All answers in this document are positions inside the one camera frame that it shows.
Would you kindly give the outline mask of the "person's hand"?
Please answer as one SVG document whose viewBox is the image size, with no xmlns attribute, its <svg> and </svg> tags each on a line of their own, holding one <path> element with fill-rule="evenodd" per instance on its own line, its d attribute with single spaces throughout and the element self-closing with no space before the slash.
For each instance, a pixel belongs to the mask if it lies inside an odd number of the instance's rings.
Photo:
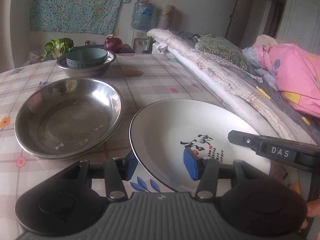
<svg viewBox="0 0 320 240">
<path fill-rule="evenodd" d="M 317 217 L 320 215 L 320 199 L 307 203 L 307 217 Z"/>
</svg>

